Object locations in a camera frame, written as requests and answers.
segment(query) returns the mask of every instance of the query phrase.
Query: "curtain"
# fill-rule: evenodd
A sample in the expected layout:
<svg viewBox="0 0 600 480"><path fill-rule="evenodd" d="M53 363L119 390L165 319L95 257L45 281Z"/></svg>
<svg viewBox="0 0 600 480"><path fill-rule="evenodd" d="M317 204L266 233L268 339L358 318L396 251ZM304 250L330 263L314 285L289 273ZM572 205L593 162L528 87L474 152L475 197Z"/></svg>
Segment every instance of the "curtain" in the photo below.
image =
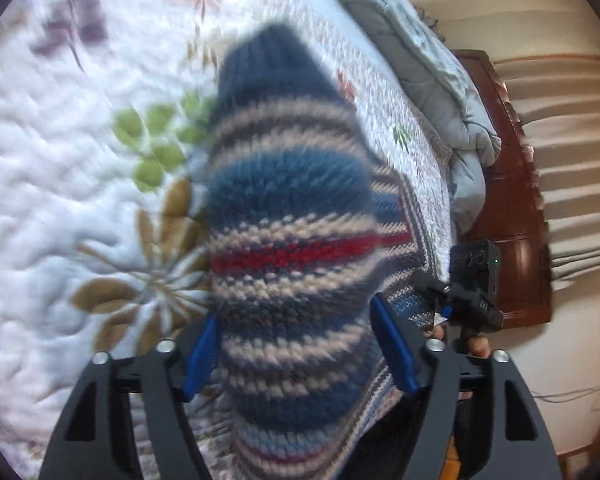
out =
<svg viewBox="0 0 600 480"><path fill-rule="evenodd" d="M600 269L600 58L495 64L532 146L552 286Z"/></svg>

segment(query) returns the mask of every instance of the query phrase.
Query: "knitted sweater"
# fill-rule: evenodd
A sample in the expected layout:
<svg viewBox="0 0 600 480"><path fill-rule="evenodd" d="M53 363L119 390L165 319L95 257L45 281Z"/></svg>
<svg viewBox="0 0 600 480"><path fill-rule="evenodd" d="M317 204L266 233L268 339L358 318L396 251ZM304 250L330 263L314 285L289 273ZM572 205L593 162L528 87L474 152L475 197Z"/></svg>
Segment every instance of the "knitted sweater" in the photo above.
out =
<svg viewBox="0 0 600 480"><path fill-rule="evenodd" d="M382 288L430 321L405 286L424 264L406 183L282 25L226 58L210 129L209 250L238 476L332 478L386 393L371 296Z"/></svg>

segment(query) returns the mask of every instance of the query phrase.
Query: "white quilted bedspread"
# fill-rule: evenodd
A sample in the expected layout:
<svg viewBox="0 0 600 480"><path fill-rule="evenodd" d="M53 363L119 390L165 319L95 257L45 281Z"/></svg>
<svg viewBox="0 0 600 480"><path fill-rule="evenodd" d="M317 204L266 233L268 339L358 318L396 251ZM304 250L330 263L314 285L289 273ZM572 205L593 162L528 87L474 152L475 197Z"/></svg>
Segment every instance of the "white quilted bedspread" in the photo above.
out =
<svg viewBox="0 0 600 480"><path fill-rule="evenodd" d="M324 16L303 0L14 0L4 13L0 448L24 478L37 477L93 351L144 351L204 312L204 119L222 55L261 23L296 28L372 146L410 179L444 274L449 153ZM134 405L145 472L155 476ZM188 409L208 463L228 475L218 387Z"/></svg>

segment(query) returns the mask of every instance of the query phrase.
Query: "metal bolt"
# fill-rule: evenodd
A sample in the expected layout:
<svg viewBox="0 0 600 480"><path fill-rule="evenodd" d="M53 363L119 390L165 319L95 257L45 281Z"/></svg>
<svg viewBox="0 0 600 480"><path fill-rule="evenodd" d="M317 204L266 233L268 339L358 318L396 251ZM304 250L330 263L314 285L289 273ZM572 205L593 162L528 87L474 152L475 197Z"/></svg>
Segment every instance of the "metal bolt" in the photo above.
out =
<svg viewBox="0 0 600 480"><path fill-rule="evenodd" d="M445 346L445 343L440 339L427 339L427 348L432 352L442 352Z"/></svg>
<svg viewBox="0 0 600 480"><path fill-rule="evenodd" d="M161 354L168 354L176 349L176 343L173 342L173 339L163 339L155 349Z"/></svg>
<svg viewBox="0 0 600 480"><path fill-rule="evenodd" d="M91 362L95 365L103 365L108 360L109 354L107 354L106 352L98 352L96 355L93 356Z"/></svg>
<svg viewBox="0 0 600 480"><path fill-rule="evenodd" d="M508 363L511 357L504 350L496 350L493 353L493 358L499 363Z"/></svg>

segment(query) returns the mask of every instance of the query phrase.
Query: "wooden furniture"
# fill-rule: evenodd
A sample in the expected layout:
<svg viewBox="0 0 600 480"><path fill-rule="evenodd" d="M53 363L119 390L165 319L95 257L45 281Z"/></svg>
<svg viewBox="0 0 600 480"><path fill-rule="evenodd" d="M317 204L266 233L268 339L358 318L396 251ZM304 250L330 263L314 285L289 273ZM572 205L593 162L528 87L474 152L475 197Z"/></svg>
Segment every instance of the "wooden furniture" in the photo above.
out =
<svg viewBox="0 0 600 480"><path fill-rule="evenodd" d="M505 328L549 322L551 275L546 224L538 209L539 192L533 186L537 181L533 150L487 54L456 50L454 55L474 80L502 139L498 160L484 171L484 209L461 242L488 238L500 248L498 307L505 315Z"/></svg>

